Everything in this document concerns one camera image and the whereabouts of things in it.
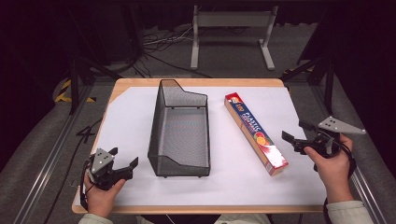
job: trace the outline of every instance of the tripod leg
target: tripod leg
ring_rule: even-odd
[[[305,63],[305,64],[303,64],[303,65],[297,67],[296,69],[294,69],[294,70],[288,72],[287,74],[284,74],[284,75],[280,78],[280,80],[282,80],[282,81],[287,81],[288,79],[290,79],[290,78],[292,78],[292,77],[295,77],[295,76],[299,75],[300,73],[302,73],[302,72],[305,71],[306,69],[311,68],[311,67],[314,66],[315,64],[319,63],[321,60],[322,60],[322,58],[321,58],[321,57],[318,57],[318,58],[316,58],[316,59],[314,59],[314,60],[312,60],[312,61],[309,61],[309,62],[307,62],[307,63]]]
[[[107,68],[105,68],[104,66],[102,66],[101,64],[95,63],[87,58],[83,58],[83,57],[78,57],[79,61],[84,63],[84,65],[87,65],[88,67],[94,67],[97,70],[101,71],[102,73],[106,74],[109,77],[112,77],[114,79],[119,79],[122,78],[122,76],[118,75],[117,73],[114,73],[110,70],[108,70]],[[89,82],[93,83],[94,82],[94,78],[91,78],[89,80]]]
[[[311,74],[309,74],[309,77],[307,79],[307,82],[310,86],[317,86],[320,83],[320,81],[329,71],[330,62],[330,59],[322,58],[322,60],[315,65],[314,69],[312,70]]]
[[[329,64],[329,71],[326,76],[326,89],[324,92],[324,104],[327,108],[327,111],[330,115],[332,115],[332,84],[334,81],[334,69],[332,67],[332,63]]]
[[[72,108],[70,110],[70,115],[75,112],[80,103],[78,90],[80,81],[83,85],[92,85],[95,81],[89,67],[83,63],[84,62],[77,60],[76,58],[70,59],[70,79],[72,88]]]

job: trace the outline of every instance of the white tabletop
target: white tabletop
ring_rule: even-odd
[[[139,157],[134,178],[115,201],[129,213],[176,213],[172,207],[274,208],[311,206],[319,210],[326,197],[314,163],[293,151],[282,131],[305,139],[299,119],[283,87],[184,87],[208,96],[211,171],[207,177],[158,177],[148,159],[149,137],[158,87],[131,87],[108,105],[95,148],[119,148],[113,169]],[[246,137],[224,105],[225,95],[237,92],[268,133],[289,165],[269,176]],[[79,206],[78,197],[74,206]]]

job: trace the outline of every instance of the red and white box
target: red and white box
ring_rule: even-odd
[[[281,172],[289,163],[277,149],[260,123],[254,118],[238,93],[234,92],[226,95],[224,104],[256,151],[268,174],[276,175]]]

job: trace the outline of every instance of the plastic wrap box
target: plastic wrap box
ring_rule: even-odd
[[[282,171],[289,163],[276,148],[260,123],[254,118],[238,93],[234,92],[226,95],[224,104],[262,160],[268,174],[276,175]]]
[[[158,89],[148,146],[156,176],[208,176],[207,95],[184,91],[173,79]]]

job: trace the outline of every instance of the metal bracket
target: metal bracket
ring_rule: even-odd
[[[339,119],[335,119],[332,116],[326,118],[321,123],[318,124],[318,127],[324,130],[328,130],[334,133],[356,133],[356,134],[365,134],[366,131],[364,129],[356,128],[350,124],[347,124]]]
[[[103,167],[108,165],[114,161],[114,156],[111,155],[110,153],[104,151],[101,148],[98,148],[95,153],[95,158],[93,160],[93,165],[92,165],[92,173],[96,174],[99,170],[101,170]]]

